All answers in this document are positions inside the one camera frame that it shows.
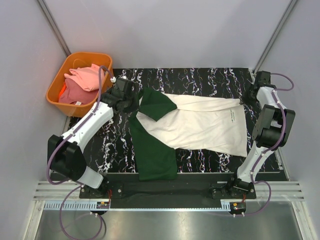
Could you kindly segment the white green raglan t-shirt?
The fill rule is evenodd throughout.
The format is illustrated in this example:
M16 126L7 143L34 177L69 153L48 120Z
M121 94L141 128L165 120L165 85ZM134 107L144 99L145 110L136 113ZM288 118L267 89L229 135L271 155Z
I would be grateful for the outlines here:
M237 98L144 88L132 105L128 123L141 181L175 179L177 149L247 156L246 115Z

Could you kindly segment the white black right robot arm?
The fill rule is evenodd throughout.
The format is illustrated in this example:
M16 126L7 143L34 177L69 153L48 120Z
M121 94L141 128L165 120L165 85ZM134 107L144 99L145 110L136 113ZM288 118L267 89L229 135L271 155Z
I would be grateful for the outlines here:
M291 83L290 88L278 88L271 83L271 76L284 77ZM279 147L283 147L289 138L296 116L281 102L278 92L289 92L294 89L294 82L281 73L258 71L254 84L246 91L245 104L259 103L261 112L253 128L253 145L242 165L226 184L226 191L232 198L255 191L256 176L268 157Z

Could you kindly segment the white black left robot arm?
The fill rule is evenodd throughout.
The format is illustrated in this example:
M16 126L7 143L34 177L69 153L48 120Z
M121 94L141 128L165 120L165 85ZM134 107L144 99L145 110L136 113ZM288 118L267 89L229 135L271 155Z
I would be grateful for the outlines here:
M119 112L131 113L139 106L139 85L125 77L113 80L113 86L98 96L88 113L61 136L52 135L47 144L47 171L62 175L90 188L97 198L108 193L108 179L88 166L84 150L98 132Z

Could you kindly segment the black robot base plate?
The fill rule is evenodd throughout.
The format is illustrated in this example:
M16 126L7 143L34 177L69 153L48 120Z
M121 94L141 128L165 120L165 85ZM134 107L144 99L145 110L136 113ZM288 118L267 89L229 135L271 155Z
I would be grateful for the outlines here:
M238 198L227 193L226 184L233 173L179 173L174 180L141 181L137 173L108 173L103 195L85 186L81 199L110 200L112 210L213 210L221 200L254 200L256 190Z

